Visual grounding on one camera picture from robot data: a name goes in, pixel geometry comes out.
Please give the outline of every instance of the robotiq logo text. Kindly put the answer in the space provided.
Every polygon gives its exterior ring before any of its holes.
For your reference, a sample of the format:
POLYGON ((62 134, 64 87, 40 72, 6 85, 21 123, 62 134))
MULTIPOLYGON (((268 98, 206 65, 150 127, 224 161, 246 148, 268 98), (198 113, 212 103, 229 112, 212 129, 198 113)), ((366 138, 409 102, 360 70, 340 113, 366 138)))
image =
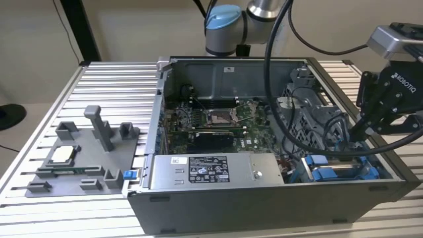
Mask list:
POLYGON ((404 79, 403 76, 400 76, 397 73, 395 73, 391 78, 396 78, 396 80, 403 84, 403 86, 405 88, 408 88, 408 90, 411 91, 411 93, 415 93, 416 88, 412 86, 412 84, 409 82, 407 82, 407 80, 404 79))

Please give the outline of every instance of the metal slotted surface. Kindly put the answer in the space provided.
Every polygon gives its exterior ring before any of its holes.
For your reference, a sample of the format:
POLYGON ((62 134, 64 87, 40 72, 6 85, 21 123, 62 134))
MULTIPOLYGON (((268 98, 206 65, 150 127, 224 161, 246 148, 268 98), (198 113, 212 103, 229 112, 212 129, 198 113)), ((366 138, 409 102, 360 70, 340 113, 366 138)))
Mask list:
MULTIPOLYGON (((321 61, 321 66, 354 101, 360 71, 341 61, 321 61)), ((142 165, 142 150, 156 82, 154 63, 92 63, 74 74, 68 92, 57 100, 32 138, 0 181, 0 236, 34 237, 138 237, 142 229, 121 195, 25 198, 33 172, 53 145, 54 126, 72 120, 89 127, 82 117, 88 104, 102 107, 101 117, 117 125, 130 121, 141 128, 133 168, 142 165)), ((401 136, 384 136, 387 142, 401 136)), ((396 150, 408 167, 423 179, 423 139, 396 150)), ((377 205, 353 224, 277 229, 221 234, 196 234, 192 238, 393 238, 423 237, 423 186, 396 203, 377 205)))

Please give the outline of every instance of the white wall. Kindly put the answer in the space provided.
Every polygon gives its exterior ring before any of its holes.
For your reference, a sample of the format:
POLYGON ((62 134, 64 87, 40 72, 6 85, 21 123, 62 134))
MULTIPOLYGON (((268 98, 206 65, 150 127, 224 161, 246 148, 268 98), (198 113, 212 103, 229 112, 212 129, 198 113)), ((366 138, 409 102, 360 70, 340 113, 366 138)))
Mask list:
POLYGON ((76 66, 52 1, 1 0, 0 95, 4 101, 53 101, 76 66))
MULTIPOLYGON (((242 8, 246 2, 218 0, 242 8)), ((154 61, 204 53, 202 18, 190 0, 84 0, 84 5, 102 60, 154 61)), ((421 9, 421 0, 294 0, 293 21, 312 44, 336 51, 364 44, 379 24, 423 24, 421 9)), ((264 46, 253 46, 250 55, 262 53, 264 46)), ((290 33, 282 55, 350 59, 365 70, 380 70, 385 63, 369 49, 340 57, 321 55, 290 33)), ((0 99, 53 101, 76 59, 50 0, 1 0, 0 56, 0 99)))

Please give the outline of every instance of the power supply label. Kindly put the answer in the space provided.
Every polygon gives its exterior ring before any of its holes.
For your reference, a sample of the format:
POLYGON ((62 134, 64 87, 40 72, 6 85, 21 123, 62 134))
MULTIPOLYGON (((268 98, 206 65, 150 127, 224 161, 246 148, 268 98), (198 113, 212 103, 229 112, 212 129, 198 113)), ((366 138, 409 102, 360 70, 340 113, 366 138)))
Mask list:
POLYGON ((229 182, 225 156, 189 157, 189 182, 229 182))

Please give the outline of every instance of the circuit board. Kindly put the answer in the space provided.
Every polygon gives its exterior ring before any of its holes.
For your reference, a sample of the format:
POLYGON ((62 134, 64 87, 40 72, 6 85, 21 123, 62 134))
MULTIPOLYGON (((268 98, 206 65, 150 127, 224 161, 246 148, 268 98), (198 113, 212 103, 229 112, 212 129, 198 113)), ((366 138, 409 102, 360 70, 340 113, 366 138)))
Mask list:
POLYGON ((169 154, 273 153, 280 147, 258 100, 237 100, 233 108, 193 108, 188 102, 165 111, 169 154), (205 144, 198 148, 198 137, 205 144))

